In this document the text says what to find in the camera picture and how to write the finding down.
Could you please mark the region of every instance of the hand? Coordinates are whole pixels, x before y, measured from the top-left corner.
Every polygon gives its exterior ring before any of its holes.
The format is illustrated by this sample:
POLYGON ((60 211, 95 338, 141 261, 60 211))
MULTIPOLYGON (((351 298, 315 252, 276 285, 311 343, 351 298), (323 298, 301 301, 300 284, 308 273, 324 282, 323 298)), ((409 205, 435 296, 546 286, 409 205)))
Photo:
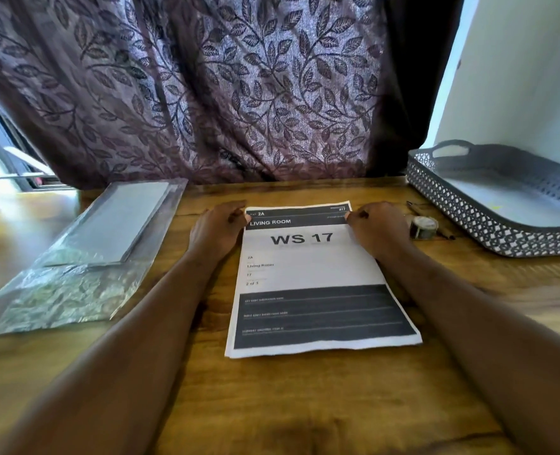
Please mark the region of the hand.
POLYGON ((189 234, 187 254, 212 259, 215 264, 236 245, 238 234, 251 217, 244 214, 246 201, 231 201, 206 209, 189 234))
POLYGON ((345 219, 360 245, 381 263, 413 247, 404 215, 390 203, 366 204, 345 219))

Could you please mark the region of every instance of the purple curtain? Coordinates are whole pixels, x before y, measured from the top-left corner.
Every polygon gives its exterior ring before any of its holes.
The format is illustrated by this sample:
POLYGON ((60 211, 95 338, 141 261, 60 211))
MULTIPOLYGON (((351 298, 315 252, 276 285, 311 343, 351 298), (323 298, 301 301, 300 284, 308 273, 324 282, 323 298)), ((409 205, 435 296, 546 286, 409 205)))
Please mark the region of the purple curtain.
POLYGON ((427 130, 444 3, 415 126, 396 0, 0 0, 0 106, 80 189, 392 172, 427 130))

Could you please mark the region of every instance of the curtain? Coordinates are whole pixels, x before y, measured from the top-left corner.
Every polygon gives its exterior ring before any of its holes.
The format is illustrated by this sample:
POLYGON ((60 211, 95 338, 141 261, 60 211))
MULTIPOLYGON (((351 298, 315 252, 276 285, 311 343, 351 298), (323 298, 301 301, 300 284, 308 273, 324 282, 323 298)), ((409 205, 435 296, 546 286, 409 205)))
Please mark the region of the curtain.
POLYGON ((0 0, 0 106, 80 189, 392 173, 459 3, 0 0))

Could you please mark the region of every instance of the tape roll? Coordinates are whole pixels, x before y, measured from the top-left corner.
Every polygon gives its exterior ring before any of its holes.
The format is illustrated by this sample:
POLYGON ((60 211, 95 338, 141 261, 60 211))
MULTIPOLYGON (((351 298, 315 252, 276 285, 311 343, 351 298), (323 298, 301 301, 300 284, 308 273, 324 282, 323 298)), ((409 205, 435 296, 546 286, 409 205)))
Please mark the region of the tape roll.
POLYGON ((415 240, 430 240, 436 236, 438 222, 431 217, 416 216, 410 224, 410 237, 415 240))

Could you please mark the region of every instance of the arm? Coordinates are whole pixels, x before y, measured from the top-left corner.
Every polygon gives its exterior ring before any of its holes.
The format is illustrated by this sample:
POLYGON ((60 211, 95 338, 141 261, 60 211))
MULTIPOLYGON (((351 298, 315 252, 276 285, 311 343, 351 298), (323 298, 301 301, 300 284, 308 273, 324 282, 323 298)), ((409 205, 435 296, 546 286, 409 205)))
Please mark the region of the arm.
POLYGON ((560 454, 560 335, 420 252, 389 203, 363 206, 347 221, 417 302, 522 449, 560 454))
POLYGON ((0 442, 0 455, 145 452, 208 279, 250 219, 244 205, 200 217, 179 262, 44 391, 0 442))

